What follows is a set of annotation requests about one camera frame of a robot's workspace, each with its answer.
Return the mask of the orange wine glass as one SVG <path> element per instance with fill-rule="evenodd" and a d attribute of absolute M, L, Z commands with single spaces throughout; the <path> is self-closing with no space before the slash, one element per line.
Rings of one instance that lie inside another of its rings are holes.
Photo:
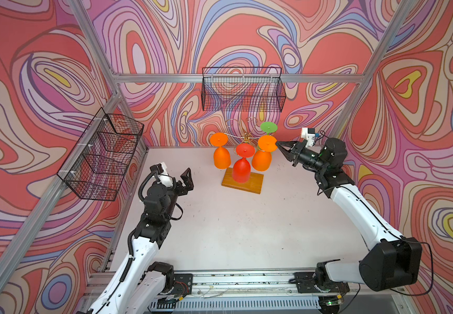
<path fill-rule="evenodd" d="M 231 165 L 229 151 L 225 148 L 228 136 L 225 133 L 215 133 L 210 138 L 210 143 L 216 148 L 213 153 L 213 161 L 216 168 L 224 170 Z"/>
<path fill-rule="evenodd" d="M 272 153 L 277 150 L 276 138 L 265 135 L 258 140 L 258 150 L 256 151 L 252 165 L 256 171 L 266 171 L 272 163 Z"/>

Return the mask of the green wine glass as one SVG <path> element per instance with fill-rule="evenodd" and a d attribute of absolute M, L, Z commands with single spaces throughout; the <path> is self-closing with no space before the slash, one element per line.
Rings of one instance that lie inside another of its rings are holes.
<path fill-rule="evenodd" d="M 260 125 L 260 129 L 268 135 L 271 135 L 278 130 L 278 126 L 274 122 L 265 121 Z"/>

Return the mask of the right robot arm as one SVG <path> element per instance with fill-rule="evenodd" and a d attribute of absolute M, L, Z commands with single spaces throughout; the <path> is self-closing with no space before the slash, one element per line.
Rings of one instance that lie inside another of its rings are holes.
<path fill-rule="evenodd" d="M 349 217 L 368 249 L 356 262 L 318 263 L 313 276 L 317 289 L 327 291 L 339 283 L 357 283 L 378 292 L 417 282 L 421 243 L 396 230 L 362 196 L 342 169 L 348 155 L 344 141 L 328 138 L 319 152 L 309 149 L 305 140 L 278 141 L 276 145 L 293 166 L 301 165 L 314 173 L 319 190 Z"/>

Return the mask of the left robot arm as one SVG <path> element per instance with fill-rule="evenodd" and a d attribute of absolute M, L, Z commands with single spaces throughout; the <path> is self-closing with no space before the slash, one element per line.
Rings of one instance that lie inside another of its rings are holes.
<path fill-rule="evenodd" d="M 178 197 L 193 189 L 191 168 L 176 179 L 167 172 L 165 163 L 150 167 L 137 190 L 144 211 L 128 234 L 128 252 L 88 313 L 144 313 L 158 295 L 174 289 L 174 267 L 154 258 L 177 220 L 174 211 L 181 209 Z"/>

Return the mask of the wooden rack base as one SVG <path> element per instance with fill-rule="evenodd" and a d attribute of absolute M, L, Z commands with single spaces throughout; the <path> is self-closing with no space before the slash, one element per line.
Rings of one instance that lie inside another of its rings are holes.
<path fill-rule="evenodd" d="M 233 168 L 229 167 L 225 171 L 225 175 L 222 179 L 221 185 L 223 187 L 233 188 L 236 190 L 241 190 L 244 192 L 250 192 L 254 194 L 261 194 L 262 184 L 264 180 L 264 175 L 260 173 L 251 173 L 248 181 L 244 183 L 238 183 L 233 179 Z"/>

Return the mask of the red wine glass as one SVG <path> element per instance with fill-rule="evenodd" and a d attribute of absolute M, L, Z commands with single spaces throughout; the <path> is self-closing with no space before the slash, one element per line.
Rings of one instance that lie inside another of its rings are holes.
<path fill-rule="evenodd" d="M 251 165 L 247 159 L 255 154 L 255 148 L 242 143 L 236 147 L 236 153 L 240 159 L 234 164 L 232 176 L 238 183 L 244 183 L 249 180 L 251 174 Z"/>

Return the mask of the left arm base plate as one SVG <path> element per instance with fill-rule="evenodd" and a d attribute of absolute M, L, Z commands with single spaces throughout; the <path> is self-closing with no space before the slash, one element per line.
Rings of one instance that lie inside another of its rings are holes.
<path fill-rule="evenodd" d="M 192 273 L 178 273 L 174 275 L 174 286 L 157 295 L 157 299 L 179 299 L 192 293 L 194 276 Z"/>

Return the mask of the aluminium mounting rail front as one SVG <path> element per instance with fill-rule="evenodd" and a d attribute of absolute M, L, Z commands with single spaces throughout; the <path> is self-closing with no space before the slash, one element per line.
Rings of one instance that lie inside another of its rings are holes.
<path fill-rule="evenodd" d="M 296 272 L 312 269 L 176 271 L 192 273 L 192 293 L 179 299 L 154 300 L 153 313 L 234 313 L 236 311 L 317 310 L 352 313 L 355 308 L 387 309 L 389 313 L 410 313 L 405 297 L 392 292 L 375 293 L 365 286 L 348 284 L 347 294 L 303 293 L 289 279 Z"/>

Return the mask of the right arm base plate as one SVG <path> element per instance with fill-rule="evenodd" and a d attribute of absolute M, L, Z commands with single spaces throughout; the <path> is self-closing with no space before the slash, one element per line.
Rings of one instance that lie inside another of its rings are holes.
<path fill-rule="evenodd" d="M 296 272 L 294 277 L 289 279 L 289 283 L 296 285 L 300 294 L 347 294 L 350 291 L 347 283 L 331 281 L 326 274 L 321 272 Z"/>

